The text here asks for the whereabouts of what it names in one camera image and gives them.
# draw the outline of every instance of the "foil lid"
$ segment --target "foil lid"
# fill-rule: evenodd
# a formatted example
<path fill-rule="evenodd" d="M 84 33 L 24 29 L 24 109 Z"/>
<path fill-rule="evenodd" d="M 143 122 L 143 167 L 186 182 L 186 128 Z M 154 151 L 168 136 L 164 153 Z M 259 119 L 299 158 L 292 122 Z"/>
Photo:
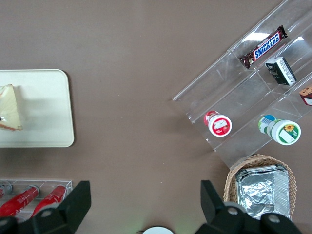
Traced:
<path fill-rule="evenodd" d="M 289 175 L 283 165 L 241 169 L 235 179 L 237 202 L 251 217 L 277 213 L 290 218 Z"/>

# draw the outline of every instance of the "snickers bar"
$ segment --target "snickers bar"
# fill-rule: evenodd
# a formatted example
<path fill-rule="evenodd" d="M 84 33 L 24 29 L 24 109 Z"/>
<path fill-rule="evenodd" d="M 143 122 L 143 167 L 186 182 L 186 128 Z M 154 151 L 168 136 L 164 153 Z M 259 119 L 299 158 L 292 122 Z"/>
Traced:
<path fill-rule="evenodd" d="M 287 34 L 284 27 L 281 25 L 278 29 L 265 38 L 260 44 L 258 44 L 248 54 L 240 58 L 241 62 L 246 68 L 250 68 L 250 65 L 256 62 L 261 56 L 268 52 L 271 48 L 277 45 L 282 39 L 286 38 Z"/>

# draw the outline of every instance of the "white round object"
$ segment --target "white round object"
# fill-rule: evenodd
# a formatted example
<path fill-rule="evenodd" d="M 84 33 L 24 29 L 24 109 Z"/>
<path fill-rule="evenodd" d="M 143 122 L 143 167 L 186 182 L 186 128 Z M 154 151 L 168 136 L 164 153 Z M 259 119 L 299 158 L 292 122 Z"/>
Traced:
<path fill-rule="evenodd" d="M 232 122 L 224 115 L 213 115 L 209 119 L 208 128 L 214 136 L 225 137 L 232 129 Z"/>
<path fill-rule="evenodd" d="M 290 120 L 276 122 L 270 129 L 272 139 L 281 145 L 292 145 L 296 143 L 301 136 L 300 126 Z M 295 136 L 291 134 L 293 129 L 295 129 Z"/>
<path fill-rule="evenodd" d="M 143 232 L 143 234 L 174 234 L 174 233 L 164 227 L 152 227 Z"/>

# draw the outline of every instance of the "yogurt cup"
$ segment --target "yogurt cup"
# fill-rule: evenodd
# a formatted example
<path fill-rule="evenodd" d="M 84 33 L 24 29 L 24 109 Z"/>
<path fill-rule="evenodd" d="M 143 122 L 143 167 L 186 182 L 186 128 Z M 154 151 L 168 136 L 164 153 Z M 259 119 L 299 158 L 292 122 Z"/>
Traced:
<path fill-rule="evenodd" d="M 260 132 L 267 134 L 281 145 L 292 145 L 301 136 L 300 126 L 290 120 L 276 119 L 272 115 L 266 115 L 258 123 Z"/>
<path fill-rule="evenodd" d="M 209 111 L 204 116 L 204 123 L 216 137 L 225 137 L 232 129 L 231 120 L 217 111 Z"/>

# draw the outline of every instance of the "yogurt container label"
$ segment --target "yogurt container label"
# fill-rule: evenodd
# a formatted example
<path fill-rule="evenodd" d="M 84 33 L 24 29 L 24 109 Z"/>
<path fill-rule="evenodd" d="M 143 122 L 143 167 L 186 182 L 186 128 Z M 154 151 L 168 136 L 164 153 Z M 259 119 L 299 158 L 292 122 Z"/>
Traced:
<path fill-rule="evenodd" d="M 230 122 L 222 117 L 217 118 L 213 122 L 212 130 L 216 135 L 223 136 L 230 130 Z"/>
<path fill-rule="evenodd" d="M 270 123 L 274 122 L 276 120 L 276 118 L 272 115 L 266 115 L 264 116 L 258 123 L 258 127 L 260 132 L 262 132 L 263 134 L 269 134 L 268 130 L 268 126 Z"/>
<path fill-rule="evenodd" d="M 286 124 L 279 132 L 279 139 L 284 143 L 292 143 L 299 136 L 299 130 L 294 124 Z"/>

